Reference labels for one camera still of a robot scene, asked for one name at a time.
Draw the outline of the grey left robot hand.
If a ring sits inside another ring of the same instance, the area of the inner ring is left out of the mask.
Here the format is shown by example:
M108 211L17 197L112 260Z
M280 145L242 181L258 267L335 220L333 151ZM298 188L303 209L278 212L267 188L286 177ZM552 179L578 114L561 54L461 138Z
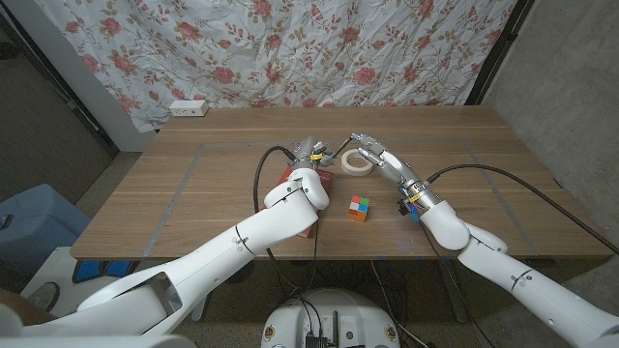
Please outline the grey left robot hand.
M313 135L304 139L292 154L294 159L289 162L292 170L328 167L333 165L335 160L335 153Z

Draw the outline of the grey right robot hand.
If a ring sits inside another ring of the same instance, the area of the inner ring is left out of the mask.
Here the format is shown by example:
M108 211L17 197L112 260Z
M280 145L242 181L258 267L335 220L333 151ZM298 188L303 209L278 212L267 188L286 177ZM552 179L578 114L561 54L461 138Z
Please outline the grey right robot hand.
M379 140L363 133L352 133L351 138L360 144L359 154L372 163L383 178L396 183L407 201L420 209L422 214L441 202L430 184L423 181L404 159L389 151Z

